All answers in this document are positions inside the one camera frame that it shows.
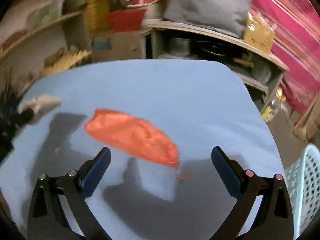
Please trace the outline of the orange cloth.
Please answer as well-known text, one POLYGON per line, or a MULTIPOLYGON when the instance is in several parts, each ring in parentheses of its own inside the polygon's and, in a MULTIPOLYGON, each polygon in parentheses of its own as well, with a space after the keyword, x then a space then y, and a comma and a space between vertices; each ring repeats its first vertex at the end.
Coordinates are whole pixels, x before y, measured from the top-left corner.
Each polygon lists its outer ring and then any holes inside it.
POLYGON ((134 157, 175 168, 175 178, 186 180, 191 172, 180 171, 176 144, 148 120, 121 111, 97 108, 84 124, 88 135, 134 157))

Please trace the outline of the grey white cloth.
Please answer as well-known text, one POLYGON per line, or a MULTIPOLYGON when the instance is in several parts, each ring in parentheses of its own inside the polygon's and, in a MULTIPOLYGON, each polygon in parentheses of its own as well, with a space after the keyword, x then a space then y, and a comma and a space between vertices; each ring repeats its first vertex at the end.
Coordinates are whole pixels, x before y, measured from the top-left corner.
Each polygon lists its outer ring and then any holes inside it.
POLYGON ((29 100, 25 100, 18 106, 18 112, 32 110, 34 119, 41 118, 56 107, 61 105, 61 99, 53 95, 40 95, 29 100))

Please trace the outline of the yellow egg tray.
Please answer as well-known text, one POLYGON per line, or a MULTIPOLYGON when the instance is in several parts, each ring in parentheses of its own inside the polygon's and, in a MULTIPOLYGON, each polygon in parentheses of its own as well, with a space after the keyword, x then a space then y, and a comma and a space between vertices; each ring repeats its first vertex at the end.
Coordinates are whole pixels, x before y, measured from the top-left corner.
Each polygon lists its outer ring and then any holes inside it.
POLYGON ((54 75, 65 70, 82 66, 91 62, 91 50, 80 50, 77 53, 72 53, 68 51, 61 57, 61 59, 59 59, 59 61, 55 62, 53 65, 44 67, 43 70, 40 71, 40 77, 54 75))

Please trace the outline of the clear plastic container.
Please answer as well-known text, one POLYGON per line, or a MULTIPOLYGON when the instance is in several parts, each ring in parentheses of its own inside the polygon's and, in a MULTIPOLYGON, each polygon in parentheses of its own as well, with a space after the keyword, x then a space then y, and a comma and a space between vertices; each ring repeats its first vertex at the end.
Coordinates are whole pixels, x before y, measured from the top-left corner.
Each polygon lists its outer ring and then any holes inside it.
POLYGON ((27 29, 33 30, 45 23, 48 23, 62 16, 65 0, 50 0, 39 9, 33 10, 27 16, 27 29))

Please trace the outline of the low wooden cabinet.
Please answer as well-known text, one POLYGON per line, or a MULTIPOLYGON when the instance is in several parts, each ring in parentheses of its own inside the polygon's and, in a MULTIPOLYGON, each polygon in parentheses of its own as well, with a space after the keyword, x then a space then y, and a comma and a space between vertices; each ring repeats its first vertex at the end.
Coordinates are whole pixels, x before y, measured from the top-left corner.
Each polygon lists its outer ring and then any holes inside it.
POLYGON ((222 63, 242 79, 260 112, 272 101, 289 70, 276 55, 213 30, 171 21, 151 23, 147 28, 151 58, 222 63))

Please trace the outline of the yellow utensil holder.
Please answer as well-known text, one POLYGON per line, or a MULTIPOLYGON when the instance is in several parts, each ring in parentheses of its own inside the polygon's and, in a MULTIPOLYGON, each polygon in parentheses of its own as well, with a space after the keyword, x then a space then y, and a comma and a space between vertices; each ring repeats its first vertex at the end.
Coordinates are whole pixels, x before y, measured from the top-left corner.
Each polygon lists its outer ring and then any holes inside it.
POLYGON ((261 16, 260 13, 248 13, 243 41, 265 53, 270 53, 274 37, 275 23, 269 23, 268 19, 261 16))

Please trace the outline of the striped pink curtain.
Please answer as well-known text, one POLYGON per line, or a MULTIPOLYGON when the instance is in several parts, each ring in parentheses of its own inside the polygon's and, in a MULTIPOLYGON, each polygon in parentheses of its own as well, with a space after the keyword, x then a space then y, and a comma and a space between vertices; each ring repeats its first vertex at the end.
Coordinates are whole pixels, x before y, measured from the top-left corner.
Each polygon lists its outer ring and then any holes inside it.
POLYGON ((252 0, 251 13, 277 26, 272 53, 289 68, 282 87, 303 114, 319 92, 319 15, 309 0, 252 0))

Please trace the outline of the wooden shelf unit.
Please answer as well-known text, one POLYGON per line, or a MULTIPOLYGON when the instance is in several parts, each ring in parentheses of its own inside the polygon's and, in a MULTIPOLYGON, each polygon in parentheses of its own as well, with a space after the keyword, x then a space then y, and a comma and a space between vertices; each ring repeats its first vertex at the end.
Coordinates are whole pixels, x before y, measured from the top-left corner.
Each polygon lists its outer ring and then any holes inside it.
POLYGON ((90 50, 85 25, 86 0, 65 0, 62 16, 33 30, 27 16, 50 0, 14 0, 1 21, 1 89, 10 82, 23 92, 40 71, 67 51, 90 50))

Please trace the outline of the light blue plastic basket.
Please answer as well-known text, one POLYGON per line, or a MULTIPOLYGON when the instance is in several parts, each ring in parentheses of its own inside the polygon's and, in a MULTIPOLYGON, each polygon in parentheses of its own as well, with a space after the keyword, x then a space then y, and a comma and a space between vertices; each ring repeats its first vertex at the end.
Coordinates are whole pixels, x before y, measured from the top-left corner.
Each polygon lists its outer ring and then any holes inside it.
POLYGON ((285 170, 293 212, 294 239, 315 219, 319 211, 319 149, 308 144, 300 158, 285 170))

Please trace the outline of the yellow oil bottle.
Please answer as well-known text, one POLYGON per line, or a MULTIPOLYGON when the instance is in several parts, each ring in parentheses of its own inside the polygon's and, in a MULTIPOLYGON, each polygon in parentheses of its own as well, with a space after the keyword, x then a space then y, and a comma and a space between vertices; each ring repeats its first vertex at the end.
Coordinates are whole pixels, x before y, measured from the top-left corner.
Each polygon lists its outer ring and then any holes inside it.
POLYGON ((109 0, 86 0, 86 3, 85 21, 88 31, 93 34, 109 31, 109 0))

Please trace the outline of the cardboard box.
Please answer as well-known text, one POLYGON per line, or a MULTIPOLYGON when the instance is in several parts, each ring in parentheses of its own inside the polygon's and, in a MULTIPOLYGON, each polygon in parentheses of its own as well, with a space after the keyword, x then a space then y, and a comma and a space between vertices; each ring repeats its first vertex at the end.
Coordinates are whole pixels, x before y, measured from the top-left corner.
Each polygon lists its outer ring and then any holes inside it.
POLYGON ((146 37, 149 29, 114 33, 112 31, 91 36, 92 58, 94 62, 144 59, 146 57, 146 37))

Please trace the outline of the red plastic bowl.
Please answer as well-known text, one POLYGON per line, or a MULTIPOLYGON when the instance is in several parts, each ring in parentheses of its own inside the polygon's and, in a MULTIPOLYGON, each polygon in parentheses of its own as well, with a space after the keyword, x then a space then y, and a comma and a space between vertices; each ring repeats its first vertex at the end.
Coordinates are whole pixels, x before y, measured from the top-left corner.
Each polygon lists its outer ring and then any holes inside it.
POLYGON ((115 33, 136 31, 140 29, 145 13, 143 8, 117 10, 110 12, 107 20, 115 33))

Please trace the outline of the blue table cloth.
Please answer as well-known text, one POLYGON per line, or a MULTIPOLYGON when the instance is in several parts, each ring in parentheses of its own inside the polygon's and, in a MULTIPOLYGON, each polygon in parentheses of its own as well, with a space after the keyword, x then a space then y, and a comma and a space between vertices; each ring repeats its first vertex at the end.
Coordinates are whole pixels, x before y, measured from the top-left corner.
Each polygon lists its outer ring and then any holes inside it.
POLYGON ((33 188, 42 173, 61 176, 103 144, 84 130, 98 108, 146 119, 178 147, 179 169, 111 148, 109 168, 86 200, 113 239, 209 239, 236 200, 212 165, 219 146, 262 177, 283 174, 276 143, 242 80, 209 61, 134 60, 91 64, 37 81, 27 99, 49 94, 61 106, 27 126, 1 166, 1 189, 26 232, 33 188))

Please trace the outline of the grey fabric cover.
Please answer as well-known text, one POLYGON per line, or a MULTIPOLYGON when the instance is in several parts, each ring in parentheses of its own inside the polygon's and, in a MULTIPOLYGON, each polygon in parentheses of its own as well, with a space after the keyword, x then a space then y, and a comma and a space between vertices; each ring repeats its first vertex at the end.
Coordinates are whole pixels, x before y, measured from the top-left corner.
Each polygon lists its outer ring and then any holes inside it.
POLYGON ((170 0, 163 17, 242 38, 252 0, 170 0))

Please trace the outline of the plastic oil bottle on floor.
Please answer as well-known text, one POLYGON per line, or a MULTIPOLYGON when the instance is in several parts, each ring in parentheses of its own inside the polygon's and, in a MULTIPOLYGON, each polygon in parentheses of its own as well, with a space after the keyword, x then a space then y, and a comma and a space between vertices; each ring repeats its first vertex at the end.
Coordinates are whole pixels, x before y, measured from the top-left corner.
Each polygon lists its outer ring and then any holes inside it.
POLYGON ((281 87, 278 87, 272 100, 269 102, 269 104, 264 109, 261 115, 263 117, 264 122, 266 122, 267 124, 271 122, 277 115, 279 110, 281 110, 281 106, 285 101, 286 96, 283 93, 283 89, 281 87))

